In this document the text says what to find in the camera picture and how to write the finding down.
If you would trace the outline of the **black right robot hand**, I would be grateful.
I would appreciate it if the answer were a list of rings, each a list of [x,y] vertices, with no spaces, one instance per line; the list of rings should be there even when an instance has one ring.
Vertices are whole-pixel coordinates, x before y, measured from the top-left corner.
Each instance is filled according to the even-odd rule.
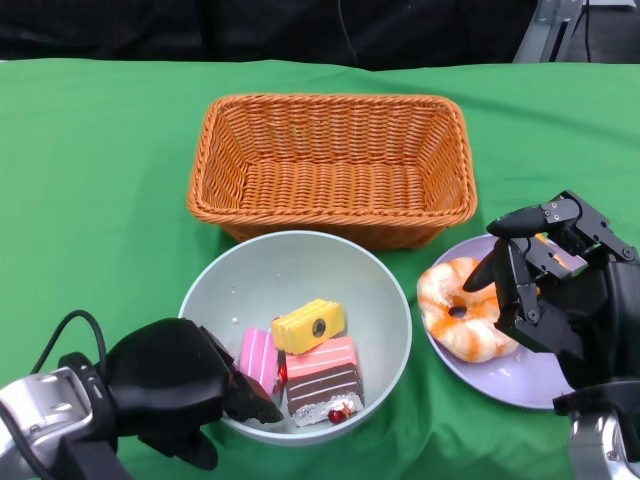
[[[639,253],[608,219],[565,190],[505,214],[464,283],[494,286],[498,331],[536,353],[552,353],[574,390],[639,376]]]

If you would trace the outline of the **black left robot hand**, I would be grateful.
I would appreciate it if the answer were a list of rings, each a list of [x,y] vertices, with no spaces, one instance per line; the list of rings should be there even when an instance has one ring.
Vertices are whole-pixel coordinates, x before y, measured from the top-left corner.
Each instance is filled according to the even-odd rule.
[[[105,369],[119,436],[203,470],[218,463],[203,426],[223,416],[262,424],[283,418],[264,388],[191,320],[167,318],[127,335],[107,354]]]

